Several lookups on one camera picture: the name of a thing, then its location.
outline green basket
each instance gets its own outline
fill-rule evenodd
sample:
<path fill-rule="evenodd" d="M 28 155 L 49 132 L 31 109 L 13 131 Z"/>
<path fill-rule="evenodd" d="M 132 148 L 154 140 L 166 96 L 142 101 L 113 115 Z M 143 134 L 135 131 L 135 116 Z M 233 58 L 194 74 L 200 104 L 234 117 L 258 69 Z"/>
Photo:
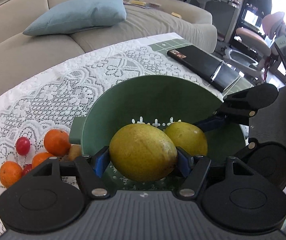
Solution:
<path fill-rule="evenodd" d="M 86 117 L 75 117 L 70 142 L 81 144 L 83 156 L 95 155 L 108 146 L 114 134 L 133 122 L 150 123 L 165 129 L 171 122 L 194 123 L 208 118 L 221 101 L 206 89 L 185 79 L 147 75 L 120 82 L 107 90 Z M 241 128 L 229 124 L 205 133 L 208 157 L 222 162 L 245 146 Z M 156 182 L 139 183 L 122 176 L 109 164 L 103 177 L 109 190 L 173 190 L 182 179 L 167 176 Z"/>

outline cherry tomato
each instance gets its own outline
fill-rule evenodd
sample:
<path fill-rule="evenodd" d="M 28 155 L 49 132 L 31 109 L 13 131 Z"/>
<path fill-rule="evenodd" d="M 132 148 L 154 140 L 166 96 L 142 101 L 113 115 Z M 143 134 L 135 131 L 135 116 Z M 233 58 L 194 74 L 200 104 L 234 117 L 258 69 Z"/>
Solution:
<path fill-rule="evenodd" d="M 23 176 L 32 170 L 32 164 L 25 164 L 23 167 Z"/>
<path fill-rule="evenodd" d="M 30 140 L 26 137 L 20 137 L 16 141 L 15 147 L 19 155 L 22 155 L 22 156 L 27 155 L 31 148 Z"/>

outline light blue pillow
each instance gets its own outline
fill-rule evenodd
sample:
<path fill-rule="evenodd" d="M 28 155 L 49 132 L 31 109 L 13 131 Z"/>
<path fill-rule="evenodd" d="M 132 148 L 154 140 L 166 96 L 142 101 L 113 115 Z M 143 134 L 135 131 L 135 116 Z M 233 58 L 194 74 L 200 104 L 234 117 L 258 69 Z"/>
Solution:
<path fill-rule="evenodd" d="M 125 19 L 123 0 L 70 0 L 54 6 L 38 17 L 23 34 L 36 36 L 75 33 L 112 26 Z"/>

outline black notebook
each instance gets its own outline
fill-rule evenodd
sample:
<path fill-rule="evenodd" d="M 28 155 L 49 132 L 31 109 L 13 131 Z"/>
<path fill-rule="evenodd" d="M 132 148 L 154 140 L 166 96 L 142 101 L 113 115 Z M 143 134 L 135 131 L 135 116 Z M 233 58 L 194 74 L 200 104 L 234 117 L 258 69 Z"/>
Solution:
<path fill-rule="evenodd" d="M 193 45 L 169 50 L 167 55 L 192 70 L 220 92 L 239 77 L 239 74 L 225 62 Z"/>

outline colander handle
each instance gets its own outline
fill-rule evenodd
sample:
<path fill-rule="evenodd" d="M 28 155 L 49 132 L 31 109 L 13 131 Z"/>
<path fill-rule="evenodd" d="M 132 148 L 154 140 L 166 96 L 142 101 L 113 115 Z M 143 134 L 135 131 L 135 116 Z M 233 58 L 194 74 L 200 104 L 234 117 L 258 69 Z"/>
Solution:
<path fill-rule="evenodd" d="M 86 121 L 86 116 L 74 117 L 69 136 L 70 143 L 81 144 L 81 138 L 83 134 L 85 121 Z"/>

